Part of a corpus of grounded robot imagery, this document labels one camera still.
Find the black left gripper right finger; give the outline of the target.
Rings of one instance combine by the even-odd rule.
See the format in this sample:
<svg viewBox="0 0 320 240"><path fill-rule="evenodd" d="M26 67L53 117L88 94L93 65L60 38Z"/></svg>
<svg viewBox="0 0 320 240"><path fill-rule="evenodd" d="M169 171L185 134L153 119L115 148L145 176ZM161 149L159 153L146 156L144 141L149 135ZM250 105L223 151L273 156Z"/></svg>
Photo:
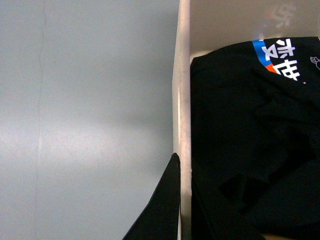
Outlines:
<svg viewBox="0 0 320 240"><path fill-rule="evenodd" d="M192 193L213 240L263 240L264 237L250 225L214 186L208 172L192 161Z"/></svg>

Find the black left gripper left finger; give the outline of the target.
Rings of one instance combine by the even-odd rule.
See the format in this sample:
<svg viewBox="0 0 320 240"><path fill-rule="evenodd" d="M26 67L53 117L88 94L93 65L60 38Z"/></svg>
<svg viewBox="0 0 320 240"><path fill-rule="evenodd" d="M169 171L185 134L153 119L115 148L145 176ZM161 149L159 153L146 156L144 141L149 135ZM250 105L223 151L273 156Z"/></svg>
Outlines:
<svg viewBox="0 0 320 240"><path fill-rule="evenodd" d="M125 240L177 240L181 201L181 164L173 153L148 204Z"/></svg>

